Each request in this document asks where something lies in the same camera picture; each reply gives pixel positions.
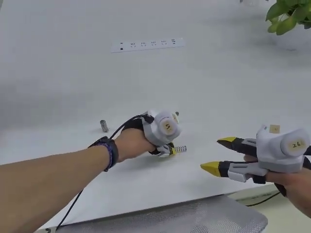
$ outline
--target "small metal cylinder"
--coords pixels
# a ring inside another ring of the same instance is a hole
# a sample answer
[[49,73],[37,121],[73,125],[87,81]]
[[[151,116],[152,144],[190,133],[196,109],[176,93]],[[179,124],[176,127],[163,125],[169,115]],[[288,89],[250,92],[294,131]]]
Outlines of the small metal cylinder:
[[182,153],[187,151],[187,146],[175,147],[176,153]]
[[108,129],[108,126],[107,126],[107,123],[106,123],[105,120],[101,120],[100,124],[101,124],[102,130],[103,130],[104,133],[109,132],[109,129]]

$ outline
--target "power strip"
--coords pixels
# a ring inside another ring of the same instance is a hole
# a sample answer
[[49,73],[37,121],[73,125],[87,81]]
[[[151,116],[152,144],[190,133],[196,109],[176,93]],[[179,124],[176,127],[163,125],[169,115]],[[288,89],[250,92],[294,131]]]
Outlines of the power strip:
[[111,52],[129,52],[139,50],[155,50],[185,46],[183,38],[170,38],[150,41],[118,42],[111,47]]

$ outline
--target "hand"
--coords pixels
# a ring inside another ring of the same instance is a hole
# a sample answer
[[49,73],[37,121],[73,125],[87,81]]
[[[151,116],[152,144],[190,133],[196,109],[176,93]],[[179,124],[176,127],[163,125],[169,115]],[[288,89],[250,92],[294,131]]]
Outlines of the hand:
[[145,138],[143,131],[138,129],[126,129],[115,139],[119,150],[119,161],[135,158],[147,151],[156,148]]
[[[244,160],[250,162],[256,158],[246,155]],[[306,216],[311,217],[311,170],[302,168],[299,173],[289,174],[269,171],[266,180],[283,185],[291,203]]]

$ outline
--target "wire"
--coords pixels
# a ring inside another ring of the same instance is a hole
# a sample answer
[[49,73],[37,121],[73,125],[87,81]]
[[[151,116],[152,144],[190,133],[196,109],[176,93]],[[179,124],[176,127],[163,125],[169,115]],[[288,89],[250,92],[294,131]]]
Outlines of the wire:
[[260,201],[260,202],[257,202],[257,203],[255,203],[255,204],[247,205],[247,207],[251,207],[251,206],[263,204],[264,202],[266,202],[266,201],[268,201],[268,200],[274,198],[275,196],[277,196],[277,195],[279,195],[279,194],[280,194],[280,192],[275,193],[275,194],[273,194],[272,196],[268,197],[267,199],[262,200],[262,201]]
[[[109,139],[112,139],[129,121],[134,120],[136,118],[140,118],[143,117],[145,119],[145,121],[147,121],[148,123],[151,123],[154,118],[152,116],[149,115],[136,115],[134,117],[132,117],[131,119],[128,119],[126,122],[124,122],[120,127],[118,127],[118,129],[111,135],[111,137]],[[75,198],[75,200],[73,201],[73,203],[71,204],[71,206],[69,207],[69,209],[67,210],[67,213],[65,214],[65,216],[63,217],[63,219],[60,221],[60,223],[57,225],[56,230],[57,231],[61,225],[63,224],[63,222],[65,221],[65,219],[67,218],[67,216],[69,215],[70,211],[72,210],[73,206],[75,205],[75,203],[77,202],[77,200],[79,199],[80,195],[82,194],[84,189],[82,189],[77,197]]]

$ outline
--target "black wristband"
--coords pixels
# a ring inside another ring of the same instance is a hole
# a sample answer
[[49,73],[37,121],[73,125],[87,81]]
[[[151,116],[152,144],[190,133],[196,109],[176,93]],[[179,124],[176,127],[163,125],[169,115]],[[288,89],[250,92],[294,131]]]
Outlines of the black wristband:
[[117,145],[113,139],[109,139],[108,137],[102,137],[94,142],[90,147],[94,146],[106,146],[109,152],[109,165],[104,171],[108,171],[112,168],[119,160],[119,151]]

